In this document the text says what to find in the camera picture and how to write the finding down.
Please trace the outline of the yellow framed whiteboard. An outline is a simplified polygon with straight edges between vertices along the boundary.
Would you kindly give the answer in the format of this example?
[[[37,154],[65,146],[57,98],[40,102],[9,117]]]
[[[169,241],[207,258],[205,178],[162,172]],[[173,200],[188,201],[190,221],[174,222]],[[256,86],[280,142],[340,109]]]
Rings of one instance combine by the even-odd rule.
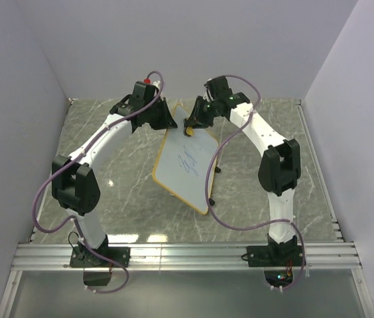
[[[168,129],[162,140],[155,166],[153,180],[197,212],[205,215],[206,173],[219,142],[208,131],[195,130],[192,136],[183,133],[184,119],[188,112],[181,103],[172,110],[178,127]]]

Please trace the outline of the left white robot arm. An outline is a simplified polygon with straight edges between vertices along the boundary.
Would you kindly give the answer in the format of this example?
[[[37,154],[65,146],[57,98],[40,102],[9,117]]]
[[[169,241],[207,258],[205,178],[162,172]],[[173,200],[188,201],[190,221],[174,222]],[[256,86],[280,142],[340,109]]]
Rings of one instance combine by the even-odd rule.
[[[95,173],[112,151],[144,124],[157,131],[177,127],[166,99],[158,95],[160,89],[159,81],[136,82],[133,92],[110,109],[81,147],[69,156],[58,155],[52,162],[52,173],[60,172],[52,180],[52,197],[78,221],[89,244],[85,257],[93,266],[102,266],[109,258],[107,235],[95,212],[101,196]]]

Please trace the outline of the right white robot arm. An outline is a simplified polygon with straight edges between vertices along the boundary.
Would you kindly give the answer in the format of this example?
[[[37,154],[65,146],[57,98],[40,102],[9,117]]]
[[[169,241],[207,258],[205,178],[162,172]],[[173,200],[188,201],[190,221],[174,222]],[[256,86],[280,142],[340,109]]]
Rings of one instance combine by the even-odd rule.
[[[300,145],[296,139],[279,134],[258,112],[259,101],[251,102],[244,93],[235,93],[229,87],[229,75],[209,79],[204,87],[205,95],[197,96],[190,116],[184,120],[185,136],[191,137],[198,129],[214,124],[223,117],[237,127],[214,152],[211,164],[223,147],[237,134],[243,133],[261,156],[258,180],[267,192],[270,219],[268,238],[274,242],[267,249],[269,260],[276,265],[284,264],[291,255],[286,244],[300,238],[294,224],[293,198],[301,177]]]

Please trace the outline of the yellow whiteboard eraser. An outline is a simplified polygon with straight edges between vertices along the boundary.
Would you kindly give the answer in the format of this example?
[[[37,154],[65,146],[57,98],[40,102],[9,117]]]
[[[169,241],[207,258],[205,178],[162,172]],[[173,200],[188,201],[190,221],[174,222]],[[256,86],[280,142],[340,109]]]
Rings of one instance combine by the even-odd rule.
[[[186,134],[186,136],[193,136],[193,134],[194,134],[193,128],[192,127],[187,127],[185,129],[185,134]]]

